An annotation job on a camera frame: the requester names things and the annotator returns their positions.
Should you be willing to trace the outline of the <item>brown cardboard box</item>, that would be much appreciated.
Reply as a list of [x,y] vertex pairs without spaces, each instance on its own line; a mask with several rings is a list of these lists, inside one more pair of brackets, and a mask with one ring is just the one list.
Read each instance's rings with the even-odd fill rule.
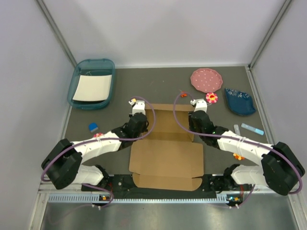
[[152,132],[133,143],[129,171],[148,176],[204,176],[203,145],[186,132],[191,105],[153,104],[145,111]]

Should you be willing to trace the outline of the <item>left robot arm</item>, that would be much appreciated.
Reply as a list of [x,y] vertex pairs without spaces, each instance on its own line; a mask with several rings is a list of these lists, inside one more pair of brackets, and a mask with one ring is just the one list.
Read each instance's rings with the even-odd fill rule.
[[147,131],[148,125],[146,115],[136,113],[124,125],[99,137],[76,142],[62,139],[42,162],[43,175],[58,190],[70,184],[89,184],[104,190],[109,183],[105,169],[99,165],[85,166],[83,163],[102,154],[130,147]]

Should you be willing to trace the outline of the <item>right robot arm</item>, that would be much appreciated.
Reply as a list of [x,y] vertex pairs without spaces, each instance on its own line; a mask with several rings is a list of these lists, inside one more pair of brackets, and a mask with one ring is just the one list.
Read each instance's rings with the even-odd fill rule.
[[234,190],[241,184],[261,185],[286,196],[293,193],[295,185],[302,188],[305,169],[287,144],[263,144],[241,137],[227,128],[215,126],[204,111],[189,113],[189,130],[199,135],[206,145],[236,153],[255,164],[228,167],[224,171],[224,184],[228,189]]

